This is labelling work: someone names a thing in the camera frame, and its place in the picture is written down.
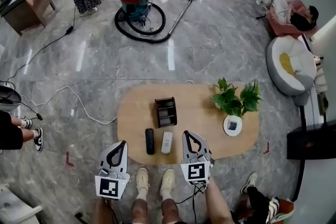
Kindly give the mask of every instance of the black remote control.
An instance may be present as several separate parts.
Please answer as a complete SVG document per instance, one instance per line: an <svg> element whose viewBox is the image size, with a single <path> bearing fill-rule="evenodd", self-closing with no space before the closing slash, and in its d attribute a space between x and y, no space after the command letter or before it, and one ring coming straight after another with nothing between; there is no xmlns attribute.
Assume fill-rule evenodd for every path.
<svg viewBox="0 0 336 224"><path fill-rule="evenodd" d="M154 130L153 129L146 129L145 136L146 136L146 151L147 151L147 154L148 155L153 155L155 153Z"/></svg>

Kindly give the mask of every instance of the white sock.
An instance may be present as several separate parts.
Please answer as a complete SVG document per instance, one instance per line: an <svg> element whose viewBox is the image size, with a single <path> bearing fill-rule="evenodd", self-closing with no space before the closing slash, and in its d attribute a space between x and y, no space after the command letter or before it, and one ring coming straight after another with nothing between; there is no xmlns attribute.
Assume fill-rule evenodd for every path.
<svg viewBox="0 0 336 224"><path fill-rule="evenodd" d="M139 194L136 198L147 201L147 193L148 193L148 190L146 190L145 188L142 188L139 190Z"/></svg>
<svg viewBox="0 0 336 224"><path fill-rule="evenodd" d="M21 120L21 128L27 127L27 122Z"/></svg>
<svg viewBox="0 0 336 224"><path fill-rule="evenodd" d="M33 134L34 134L34 138L38 137L38 131L36 130L32 130L33 131Z"/></svg>
<svg viewBox="0 0 336 224"><path fill-rule="evenodd" d="M167 200L167 199L173 199L173 197L170 194L170 191L167 189L162 189L160 190L160 195L162 196L162 201Z"/></svg>

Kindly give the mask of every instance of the desk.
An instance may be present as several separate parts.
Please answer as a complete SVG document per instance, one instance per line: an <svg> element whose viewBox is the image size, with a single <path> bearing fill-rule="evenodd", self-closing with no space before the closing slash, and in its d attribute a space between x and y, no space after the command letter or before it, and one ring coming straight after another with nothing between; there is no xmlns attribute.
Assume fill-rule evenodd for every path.
<svg viewBox="0 0 336 224"><path fill-rule="evenodd" d="M239 95L243 87L238 87ZM235 137L223 130L224 112L211 101L217 88L206 84L146 84L132 88L118 109L118 139L128 144L128 156L142 164L177 164L183 159L182 134L185 130L207 140L212 158L219 159L248 151L259 134L258 112L247 112L243 129ZM155 99L174 97L177 125L158 128ZM145 129L154 129L155 154L146 153ZM162 134L173 133L169 154L161 153Z"/></svg>
<svg viewBox="0 0 336 224"><path fill-rule="evenodd" d="M1 12L9 25L19 34L31 26L42 24L46 27L43 13L48 5L55 10L52 0L12 0Z"/></svg>

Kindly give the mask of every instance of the remote control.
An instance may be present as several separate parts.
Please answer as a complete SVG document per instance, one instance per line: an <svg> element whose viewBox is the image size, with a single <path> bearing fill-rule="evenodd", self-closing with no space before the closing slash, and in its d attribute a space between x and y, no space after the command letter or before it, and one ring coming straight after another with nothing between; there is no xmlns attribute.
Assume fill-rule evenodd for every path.
<svg viewBox="0 0 336 224"><path fill-rule="evenodd" d="M164 154L169 154L170 149L172 147L172 141L173 141L173 133L171 132L163 132L162 136L162 147L161 152Z"/></svg>
<svg viewBox="0 0 336 224"><path fill-rule="evenodd" d="M153 129L146 129L145 137L146 137L146 151L147 151L147 154L148 155L153 155L155 153L154 131L153 131Z"/></svg>

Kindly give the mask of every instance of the white armchair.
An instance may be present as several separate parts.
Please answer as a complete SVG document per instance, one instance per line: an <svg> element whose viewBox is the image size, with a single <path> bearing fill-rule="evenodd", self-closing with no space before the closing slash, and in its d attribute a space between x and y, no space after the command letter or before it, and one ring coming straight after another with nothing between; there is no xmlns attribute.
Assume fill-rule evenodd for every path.
<svg viewBox="0 0 336 224"><path fill-rule="evenodd" d="M289 57L289 72L280 56ZM267 48L267 68L276 87L286 95L307 92L314 84L316 65L313 54L291 36L277 37Z"/></svg>

